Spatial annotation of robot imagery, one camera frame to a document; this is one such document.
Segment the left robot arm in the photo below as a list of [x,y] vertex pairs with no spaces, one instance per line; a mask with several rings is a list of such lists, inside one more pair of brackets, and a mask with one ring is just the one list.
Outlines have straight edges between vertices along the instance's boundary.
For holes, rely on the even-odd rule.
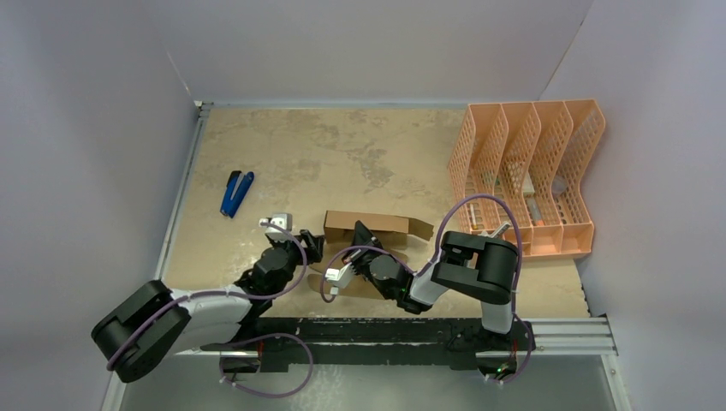
[[250,347],[257,318],[300,282],[295,270],[324,254],[324,236],[306,229],[292,236],[272,231],[267,239],[270,246],[230,286],[184,291],[161,280],[140,286],[92,329],[107,369],[132,383],[182,351],[225,343],[235,350]]

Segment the orange plastic file organizer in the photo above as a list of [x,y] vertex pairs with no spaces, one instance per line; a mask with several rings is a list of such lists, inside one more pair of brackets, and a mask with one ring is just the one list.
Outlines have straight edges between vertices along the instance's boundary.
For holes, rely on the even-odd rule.
[[[586,256],[595,224],[580,188],[605,126],[594,99],[470,104],[449,158],[454,200],[486,193],[504,201],[528,259]],[[526,173],[532,196],[522,193]],[[557,197],[550,191],[555,176],[568,182]],[[527,197],[537,200],[545,226],[533,225]]]

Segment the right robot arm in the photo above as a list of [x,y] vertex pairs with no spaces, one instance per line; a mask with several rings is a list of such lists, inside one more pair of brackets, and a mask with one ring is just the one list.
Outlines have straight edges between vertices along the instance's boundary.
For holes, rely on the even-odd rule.
[[515,334],[513,284],[519,254],[508,241],[448,231],[440,253],[422,274],[413,274],[361,221],[355,223],[352,249],[342,256],[343,267],[328,282],[341,289],[354,276],[362,276],[385,300],[404,311],[421,314],[449,290],[479,301],[480,335],[491,348],[501,348]]

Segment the brown cardboard box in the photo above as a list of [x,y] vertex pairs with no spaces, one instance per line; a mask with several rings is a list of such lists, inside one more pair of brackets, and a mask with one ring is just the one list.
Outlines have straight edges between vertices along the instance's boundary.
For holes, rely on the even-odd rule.
[[310,266],[307,287],[315,293],[327,266],[340,269],[346,254],[333,256],[345,247],[365,245],[383,249],[414,268],[411,258],[425,251],[434,236],[434,226],[414,217],[357,211],[328,210],[324,215],[324,257]]

